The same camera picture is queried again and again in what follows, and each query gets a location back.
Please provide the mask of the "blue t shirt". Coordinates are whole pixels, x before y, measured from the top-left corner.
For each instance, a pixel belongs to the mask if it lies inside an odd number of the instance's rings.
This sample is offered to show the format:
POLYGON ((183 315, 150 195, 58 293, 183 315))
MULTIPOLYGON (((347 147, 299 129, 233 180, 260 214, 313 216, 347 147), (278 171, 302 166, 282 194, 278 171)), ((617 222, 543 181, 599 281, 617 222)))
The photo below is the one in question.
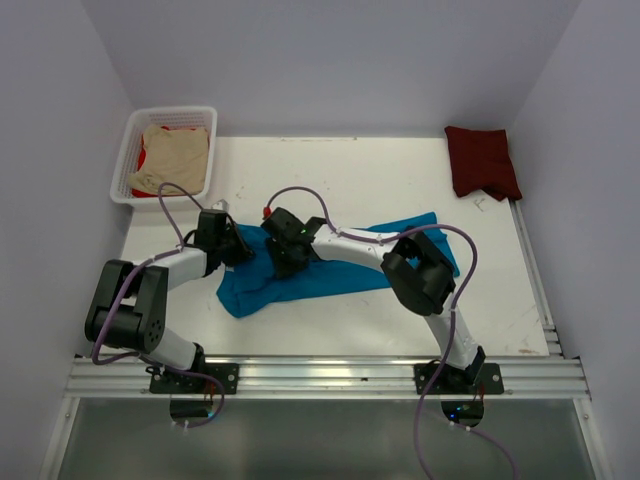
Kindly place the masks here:
POLYGON ((216 295, 224 309, 239 319, 269 304, 359 293, 389 286, 384 274, 341 262, 319 261, 283 279, 276 277, 266 241, 270 235, 260 226, 240 225, 239 233, 255 256, 228 267, 216 295))

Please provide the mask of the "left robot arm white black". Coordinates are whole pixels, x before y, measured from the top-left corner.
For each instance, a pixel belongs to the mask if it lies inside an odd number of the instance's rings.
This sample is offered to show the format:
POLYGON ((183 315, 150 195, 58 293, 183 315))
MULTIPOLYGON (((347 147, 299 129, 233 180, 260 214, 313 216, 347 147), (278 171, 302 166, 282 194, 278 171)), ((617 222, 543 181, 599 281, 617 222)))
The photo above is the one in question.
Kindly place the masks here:
POLYGON ((207 373, 203 348, 166 326, 168 294, 221 266, 234 267, 253 257, 227 212, 204 209, 196 228, 175 249, 140 263, 108 261, 84 327, 93 343, 92 362, 103 366, 135 357, 185 392, 197 392, 206 384, 221 391, 220 382, 207 373))

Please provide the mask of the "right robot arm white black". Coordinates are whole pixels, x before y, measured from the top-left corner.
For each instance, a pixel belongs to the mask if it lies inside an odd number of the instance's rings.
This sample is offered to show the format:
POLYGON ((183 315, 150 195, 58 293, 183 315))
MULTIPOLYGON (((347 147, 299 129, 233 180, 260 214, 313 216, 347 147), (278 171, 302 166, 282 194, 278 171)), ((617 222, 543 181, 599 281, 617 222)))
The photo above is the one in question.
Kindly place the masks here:
POLYGON ((425 319, 441 349, 441 378, 457 392, 481 380, 486 359, 459 309, 463 286, 455 285, 455 267, 425 234, 430 229, 375 233, 333 229, 313 217, 302 222, 283 208, 263 210, 261 228, 276 277, 289 278, 313 261, 340 261, 382 273, 399 303, 425 319))

